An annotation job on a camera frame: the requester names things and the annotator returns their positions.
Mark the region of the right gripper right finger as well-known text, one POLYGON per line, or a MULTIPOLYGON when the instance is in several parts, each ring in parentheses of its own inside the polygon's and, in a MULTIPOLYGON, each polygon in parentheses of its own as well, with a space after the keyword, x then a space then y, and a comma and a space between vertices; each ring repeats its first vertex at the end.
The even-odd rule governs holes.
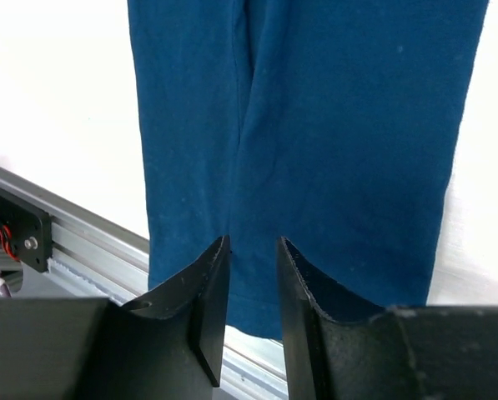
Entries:
POLYGON ((498 399, 498 306, 380 307, 286 238, 277 281, 292 399, 498 399))

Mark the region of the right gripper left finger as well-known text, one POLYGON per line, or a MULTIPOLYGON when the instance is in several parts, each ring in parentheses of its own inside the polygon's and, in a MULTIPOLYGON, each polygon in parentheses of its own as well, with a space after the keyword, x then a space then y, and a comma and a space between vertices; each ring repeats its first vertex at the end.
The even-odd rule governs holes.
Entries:
POLYGON ((118 305, 0 298, 0 399, 210 399, 220 384, 229 238, 118 305))

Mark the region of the navy blue t-shirt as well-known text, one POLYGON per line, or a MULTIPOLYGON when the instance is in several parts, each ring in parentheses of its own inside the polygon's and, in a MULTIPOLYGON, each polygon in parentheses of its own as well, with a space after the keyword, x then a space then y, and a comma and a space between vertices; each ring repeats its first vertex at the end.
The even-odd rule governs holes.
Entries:
POLYGON ((485 1, 131 1, 158 286, 227 235, 227 322, 281 336, 275 244, 426 302, 485 1))

